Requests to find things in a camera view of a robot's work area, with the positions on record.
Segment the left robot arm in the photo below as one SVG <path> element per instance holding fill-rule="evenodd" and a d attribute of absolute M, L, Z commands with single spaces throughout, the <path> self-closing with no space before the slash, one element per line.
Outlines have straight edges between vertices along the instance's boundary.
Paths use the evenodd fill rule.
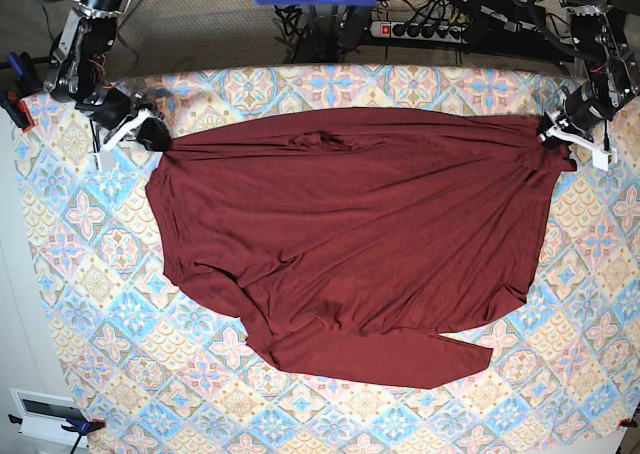
<path fill-rule="evenodd" d="M 631 0 L 559 0 L 569 13 L 569 44 L 547 27 L 536 11 L 542 0 L 511 0 L 525 8 L 538 31 L 557 50 L 584 63 L 587 80 L 576 90 L 564 90 L 560 104 L 545 112 L 538 137 L 546 148 L 578 144 L 612 155 L 609 136 L 594 141 L 593 130 L 605 127 L 639 97 L 639 52 L 625 34 Z"/>

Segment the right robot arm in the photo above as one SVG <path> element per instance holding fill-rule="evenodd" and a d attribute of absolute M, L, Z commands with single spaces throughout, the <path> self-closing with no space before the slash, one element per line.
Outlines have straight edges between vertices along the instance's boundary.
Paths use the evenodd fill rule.
<path fill-rule="evenodd" d="M 72 1 L 76 5 L 50 49 L 44 91 L 59 103 L 72 103 L 88 118 L 95 153 L 107 152 L 124 140 L 151 152 L 167 151 L 169 130 L 146 96 L 127 95 L 106 79 L 106 56 L 120 39 L 118 18 L 127 1 Z"/>

